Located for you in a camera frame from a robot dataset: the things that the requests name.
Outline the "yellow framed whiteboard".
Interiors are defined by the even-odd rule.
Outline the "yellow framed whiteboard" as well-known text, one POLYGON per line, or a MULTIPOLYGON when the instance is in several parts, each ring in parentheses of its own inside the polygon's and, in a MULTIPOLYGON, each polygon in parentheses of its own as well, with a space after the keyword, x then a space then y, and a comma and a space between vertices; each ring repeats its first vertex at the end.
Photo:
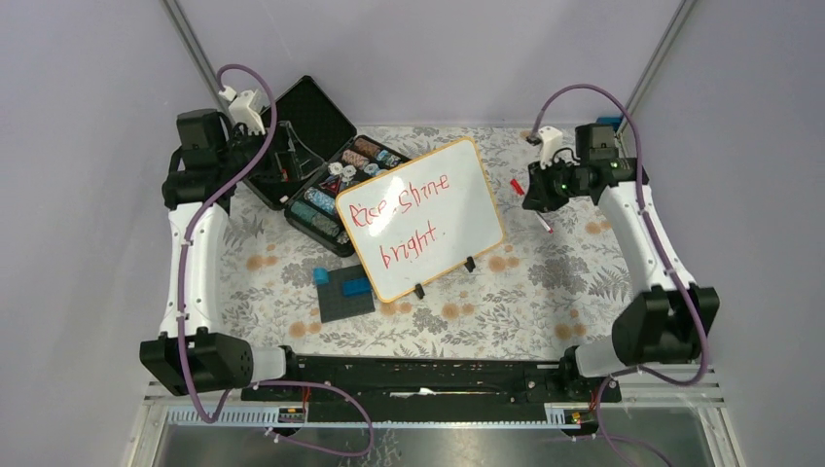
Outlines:
POLYGON ((470 137, 342 191, 335 205, 383 303, 467 266, 505 238, 481 153, 470 137))

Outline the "red marker cap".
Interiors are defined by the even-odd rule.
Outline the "red marker cap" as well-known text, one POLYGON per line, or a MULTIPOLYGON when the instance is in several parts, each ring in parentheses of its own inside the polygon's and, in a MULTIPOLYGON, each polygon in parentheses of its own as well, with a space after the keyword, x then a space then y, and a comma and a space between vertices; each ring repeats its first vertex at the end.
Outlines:
POLYGON ((512 188, 514 189, 514 191, 515 191, 515 192, 516 192, 519 196, 523 196, 523 195, 524 195, 524 190, 523 190, 523 188, 521 187, 520 183, 519 183, 516 179, 512 179, 512 180, 510 181, 510 185, 512 186, 512 188))

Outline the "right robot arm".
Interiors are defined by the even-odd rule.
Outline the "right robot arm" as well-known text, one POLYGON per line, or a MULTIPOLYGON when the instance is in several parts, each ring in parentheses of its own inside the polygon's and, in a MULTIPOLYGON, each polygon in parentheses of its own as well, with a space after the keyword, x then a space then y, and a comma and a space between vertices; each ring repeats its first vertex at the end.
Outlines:
POLYGON ((527 140, 539 146, 540 156, 527 167, 523 209, 549 213, 572 199, 590 199, 612 225, 634 294, 608 337, 566 353, 571 366, 557 376, 561 394, 581 401, 595 390, 596 377, 701 357, 719 296, 698 285, 670 244, 639 160, 620 156, 614 130, 606 124, 576 127, 570 149, 552 126, 527 140), (567 150, 569 160, 561 157, 567 150))

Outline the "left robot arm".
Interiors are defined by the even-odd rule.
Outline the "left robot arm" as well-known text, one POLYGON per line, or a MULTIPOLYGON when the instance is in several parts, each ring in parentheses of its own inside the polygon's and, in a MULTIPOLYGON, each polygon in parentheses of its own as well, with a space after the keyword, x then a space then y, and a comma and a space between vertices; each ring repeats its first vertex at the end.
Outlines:
POLYGON ((243 121, 201 109, 176 121, 180 146, 161 186, 172 236, 168 296, 158 336, 139 347, 144 368, 176 396, 263 380, 280 400, 301 390, 302 375, 288 365, 286 347, 255 347, 226 331, 218 292, 237 184, 247 177, 264 179, 274 184, 277 198, 286 199, 303 181, 291 171, 320 163, 291 121, 261 128, 264 119, 243 121))

